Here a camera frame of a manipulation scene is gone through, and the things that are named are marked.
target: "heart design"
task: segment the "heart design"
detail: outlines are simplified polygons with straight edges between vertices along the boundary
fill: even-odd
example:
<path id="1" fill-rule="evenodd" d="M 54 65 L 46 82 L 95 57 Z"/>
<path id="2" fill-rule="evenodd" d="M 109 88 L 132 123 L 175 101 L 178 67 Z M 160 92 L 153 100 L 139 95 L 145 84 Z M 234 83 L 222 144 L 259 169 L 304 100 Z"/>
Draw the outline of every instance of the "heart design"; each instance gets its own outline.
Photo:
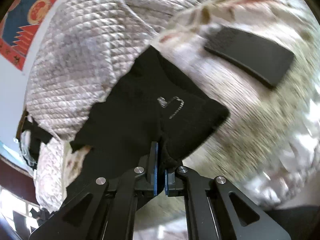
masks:
<path id="1" fill-rule="evenodd" d="M 174 100 L 179 101 L 180 102 L 180 106 L 178 107 L 178 109 L 172 115 L 170 115 L 169 119 L 172 119 L 172 117 L 174 117 L 180 111 L 180 109 L 184 105 L 184 101 L 182 99 L 178 98 L 178 97 L 171 98 L 169 102 L 165 101 L 165 99 L 163 97 L 159 97 L 158 98 L 158 102 L 163 108 L 166 108 Z"/>

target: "silver bolt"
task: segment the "silver bolt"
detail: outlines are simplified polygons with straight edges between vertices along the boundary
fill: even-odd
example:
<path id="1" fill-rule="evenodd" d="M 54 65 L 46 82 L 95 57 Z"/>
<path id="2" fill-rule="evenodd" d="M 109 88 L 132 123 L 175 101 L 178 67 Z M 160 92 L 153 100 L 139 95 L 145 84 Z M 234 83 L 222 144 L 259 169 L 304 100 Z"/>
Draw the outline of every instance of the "silver bolt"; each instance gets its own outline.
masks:
<path id="1" fill-rule="evenodd" d="M 97 178 L 97 179 L 96 179 L 96 183 L 97 183 L 98 185 L 103 185 L 103 184 L 105 184 L 105 182 L 106 182 L 106 179 L 103 178 L 103 177 L 100 177 L 100 178 Z"/>
<path id="2" fill-rule="evenodd" d="M 178 168 L 178 171 L 180 171 L 180 172 L 182 172 L 182 173 L 185 173 L 185 172 L 188 171 L 188 168 L 185 167 L 185 166 L 180 166 L 180 167 Z"/>
<path id="3" fill-rule="evenodd" d="M 144 172 L 144 168 L 143 167 L 135 167 L 134 168 L 134 172 L 138 173 L 138 174 L 143 173 Z"/>
<path id="4" fill-rule="evenodd" d="M 223 176 L 217 177 L 216 180 L 219 184 L 225 184 L 227 182 L 226 178 Z"/>

